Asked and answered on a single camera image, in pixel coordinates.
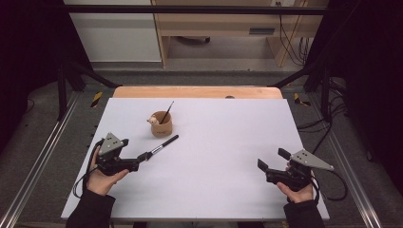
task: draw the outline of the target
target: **wall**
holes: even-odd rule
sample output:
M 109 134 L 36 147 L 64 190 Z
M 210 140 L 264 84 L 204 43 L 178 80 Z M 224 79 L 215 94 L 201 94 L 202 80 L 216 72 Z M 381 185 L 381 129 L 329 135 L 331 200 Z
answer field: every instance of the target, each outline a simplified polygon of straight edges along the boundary
M 65 4 L 151 5 L 148 0 L 65 0 Z M 152 14 L 71 13 L 91 62 L 160 62 Z

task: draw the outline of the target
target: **pen holder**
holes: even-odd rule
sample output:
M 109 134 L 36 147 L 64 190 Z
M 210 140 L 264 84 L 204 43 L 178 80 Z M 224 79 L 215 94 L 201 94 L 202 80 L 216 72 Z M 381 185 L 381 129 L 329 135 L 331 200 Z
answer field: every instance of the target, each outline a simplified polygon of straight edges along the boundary
M 168 113 L 163 120 L 163 116 L 165 115 L 166 111 L 158 111 L 154 112 L 151 116 L 157 119 L 157 123 L 151 123 L 151 132 L 157 138 L 163 138 L 172 134 L 172 118 L 171 114 Z

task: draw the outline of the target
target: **cabinet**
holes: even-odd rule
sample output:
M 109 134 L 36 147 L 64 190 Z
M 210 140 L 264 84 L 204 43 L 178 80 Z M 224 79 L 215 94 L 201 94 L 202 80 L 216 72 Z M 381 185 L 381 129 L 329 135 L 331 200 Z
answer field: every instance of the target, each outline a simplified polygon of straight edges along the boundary
M 247 6 L 270 7 L 275 0 L 152 0 L 155 6 Z M 326 7 L 328 0 L 294 0 L 292 7 Z M 275 57 L 278 67 L 282 67 L 290 48 L 284 33 L 280 41 L 280 20 L 278 15 L 243 14 L 163 14 L 154 15 L 163 65 L 167 64 L 169 40 L 172 36 L 264 36 Z M 289 39 L 296 37 L 313 38 L 322 16 L 284 15 L 282 26 Z

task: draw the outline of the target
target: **black pen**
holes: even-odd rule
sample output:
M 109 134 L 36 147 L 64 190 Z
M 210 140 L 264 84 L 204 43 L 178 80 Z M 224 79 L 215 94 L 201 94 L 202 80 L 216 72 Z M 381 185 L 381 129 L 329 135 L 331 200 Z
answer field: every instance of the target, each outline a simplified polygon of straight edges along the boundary
M 168 115 L 169 110 L 171 109 L 171 106 L 174 104 L 174 102 L 171 103 L 171 105 L 169 106 L 168 110 L 165 112 L 165 115 L 163 115 L 163 120 L 161 121 L 160 124 L 163 124 L 163 121 L 165 120 L 166 115 Z
M 176 136 L 172 137 L 171 139 L 169 139 L 168 141 L 164 142 L 163 144 L 157 146 L 155 149 L 151 150 L 150 152 L 147 152 L 146 160 L 148 161 L 149 159 L 151 159 L 152 156 L 154 156 L 155 154 L 160 152 L 160 150 L 162 150 L 164 147 L 166 147 L 170 143 L 174 142 L 178 138 L 179 138 L 179 135 L 176 135 Z

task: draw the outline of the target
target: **white table surface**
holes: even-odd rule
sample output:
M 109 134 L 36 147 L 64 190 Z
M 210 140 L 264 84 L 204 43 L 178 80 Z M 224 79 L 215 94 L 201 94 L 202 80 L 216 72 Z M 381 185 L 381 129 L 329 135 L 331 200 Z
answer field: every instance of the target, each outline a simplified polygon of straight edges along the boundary
M 172 101 L 173 133 L 157 139 L 146 120 Z M 180 136 L 113 186 L 109 195 L 116 198 L 114 219 L 285 219 L 286 197 L 266 182 L 257 163 L 261 159 L 270 168 L 284 170 L 287 161 L 278 148 L 292 154 L 303 148 L 286 100 L 111 98 L 77 180 L 85 173 L 92 147 L 108 132 L 129 139 L 122 159 L 137 158 Z M 63 219 L 78 201 L 70 194 Z M 329 218 L 321 198 L 318 209 L 323 219 Z

